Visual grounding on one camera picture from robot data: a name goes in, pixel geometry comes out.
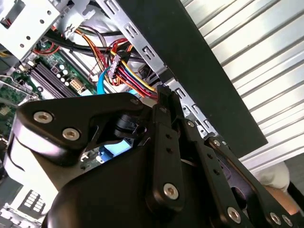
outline black wire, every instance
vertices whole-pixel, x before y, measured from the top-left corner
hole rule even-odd
[[[64,39],[63,37],[57,35],[57,33],[52,30],[49,30],[44,37],[58,46],[61,46],[63,48],[69,49],[74,52],[79,52],[87,56],[94,57],[94,54],[89,46],[79,45],[72,42],[71,40]],[[105,57],[109,56],[111,48],[109,47],[97,47],[97,48],[100,50],[101,53],[104,54]],[[132,53],[132,55],[133,56],[129,58],[129,61],[145,63],[145,61],[139,54]]]

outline red cable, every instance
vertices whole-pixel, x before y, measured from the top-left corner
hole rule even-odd
[[[132,77],[130,77],[121,67],[118,68],[118,69],[129,81],[131,81],[133,84],[137,85],[137,83],[135,82],[135,80]],[[140,91],[142,91],[144,94],[146,94],[148,97],[156,98],[155,96],[153,96],[152,94],[149,94],[147,91],[145,91],[143,88],[141,88],[140,85],[137,86],[137,88]]]

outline rectangular slot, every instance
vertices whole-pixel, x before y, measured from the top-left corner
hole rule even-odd
[[[138,35],[138,32],[135,30],[135,28],[130,23],[126,24],[124,29],[127,31],[127,33],[132,38],[135,38]]]
[[[142,51],[146,54],[146,56],[148,57],[148,59],[152,59],[153,57],[155,57],[155,54],[151,51],[151,49],[148,46],[145,46]]]
[[[199,113],[199,108],[196,104],[192,105],[193,110],[195,111],[196,114]]]
[[[208,120],[205,120],[205,121],[204,121],[204,124],[205,124],[205,126],[206,126],[208,129],[211,128],[211,124],[209,123]]]
[[[119,11],[118,7],[111,0],[106,0],[104,1],[104,3],[109,8],[109,10],[113,13],[113,15],[115,15],[115,13]]]
[[[178,94],[178,96],[180,97],[180,99],[183,99],[184,97],[186,97],[185,93],[181,89],[178,88],[175,91]]]

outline orange wire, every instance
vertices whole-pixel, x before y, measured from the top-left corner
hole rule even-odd
[[[144,97],[144,95],[139,92],[137,89],[135,89],[132,85],[130,85],[128,82],[126,82],[124,79],[122,79],[121,77],[119,77],[118,75],[116,75],[123,83],[125,83],[126,85],[128,85],[131,89],[135,90],[136,92],[138,92],[138,94],[142,97]]]

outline screw hole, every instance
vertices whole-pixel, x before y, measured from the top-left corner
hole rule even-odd
[[[47,120],[48,119],[48,116],[47,115],[39,115],[38,118],[40,120]]]
[[[218,170],[213,170],[216,175],[220,175]]]
[[[67,132],[66,134],[67,134],[67,136],[75,137],[75,133],[74,132]]]
[[[171,148],[167,148],[166,151],[167,151],[168,153],[173,153],[173,150],[172,150]]]

